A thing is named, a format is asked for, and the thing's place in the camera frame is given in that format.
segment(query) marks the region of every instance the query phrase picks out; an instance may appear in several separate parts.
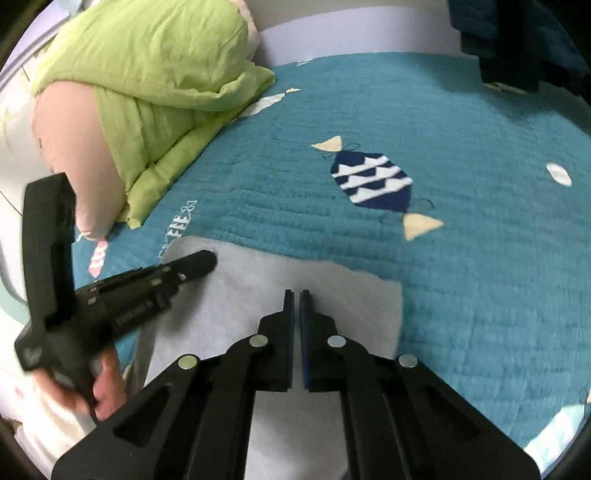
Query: yellow triangle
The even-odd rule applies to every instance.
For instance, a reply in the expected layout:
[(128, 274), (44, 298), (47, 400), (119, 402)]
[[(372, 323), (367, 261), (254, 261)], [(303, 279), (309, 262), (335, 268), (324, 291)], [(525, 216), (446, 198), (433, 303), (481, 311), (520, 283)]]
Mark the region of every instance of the yellow triangle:
[(312, 147), (325, 152), (340, 152), (343, 150), (343, 141), (341, 140), (340, 135), (338, 135), (326, 142), (314, 144)]
[(443, 226), (443, 222), (435, 218), (426, 217), (420, 213), (406, 213), (402, 217), (404, 238), (410, 242), (416, 237)]

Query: finger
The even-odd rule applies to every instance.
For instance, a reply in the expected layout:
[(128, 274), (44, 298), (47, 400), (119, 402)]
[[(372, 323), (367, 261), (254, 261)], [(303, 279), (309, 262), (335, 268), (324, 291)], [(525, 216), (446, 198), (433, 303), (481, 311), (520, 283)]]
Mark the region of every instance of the finger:
[(95, 398), (100, 402), (114, 389), (123, 389), (124, 382), (119, 370), (119, 358), (115, 348), (104, 351), (100, 355), (101, 371), (93, 386)]
[(125, 383), (118, 370), (101, 375), (95, 383), (95, 392), (99, 401), (95, 412), (99, 420), (113, 415), (127, 400)]
[(95, 408), (96, 418), (99, 420), (108, 419), (113, 413), (119, 410), (126, 402), (127, 396), (123, 389), (112, 391), (102, 402)]
[(102, 371), (117, 370), (119, 372), (119, 355), (115, 347), (105, 350), (100, 355), (100, 366)]
[(37, 385), (63, 407), (81, 413), (88, 413), (89, 408), (86, 400), (79, 393), (61, 386), (46, 370), (35, 370), (33, 377)]

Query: pillow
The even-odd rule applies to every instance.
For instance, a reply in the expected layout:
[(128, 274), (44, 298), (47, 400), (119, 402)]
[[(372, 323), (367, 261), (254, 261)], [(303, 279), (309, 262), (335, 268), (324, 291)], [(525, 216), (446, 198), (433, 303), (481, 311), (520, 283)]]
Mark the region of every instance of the pillow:
[(38, 97), (33, 135), (54, 173), (64, 172), (76, 194), (76, 226), (101, 240), (126, 203), (125, 188), (100, 126), (94, 87), (54, 82)]

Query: dark blue towel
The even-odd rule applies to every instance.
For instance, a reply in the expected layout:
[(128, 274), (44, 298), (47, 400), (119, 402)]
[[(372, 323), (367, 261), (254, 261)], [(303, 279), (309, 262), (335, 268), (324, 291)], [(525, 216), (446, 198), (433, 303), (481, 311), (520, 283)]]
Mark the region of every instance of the dark blue towel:
[(480, 57), (485, 83), (538, 90), (539, 80), (582, 94), (590, 72), (553, 13), (537, 0), (449, 0), (462, 51)]

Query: bed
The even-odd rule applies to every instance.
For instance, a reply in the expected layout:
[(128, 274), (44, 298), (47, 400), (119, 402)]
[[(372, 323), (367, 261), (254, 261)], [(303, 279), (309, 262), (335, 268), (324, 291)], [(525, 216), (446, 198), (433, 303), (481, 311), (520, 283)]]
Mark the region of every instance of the bed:
[[(400, 281), (398, 353), (420, 357), (521, 446), (584, 403), (587, 106), (554, 87), (494, 92), (477, 62), (445, 56), (353, 54), (275, 71), (265, 95), (301, 91), (227, 127), (141, 229), (116, 228), (99, 278), (154, 264), (181, 234), (331, 260)], [(335, 135), (401, 166), (429, 202), (418, 208), (444, 226), (407, 242), (400, 215), (353, 205), (332, 159), (311, 148)], [(552, 181), (548, 161), (572, 188)], [(73, 247), (78, 285), (94, 280), (95, 247)], [(124, 362), (133, 344), (120, 345)]]

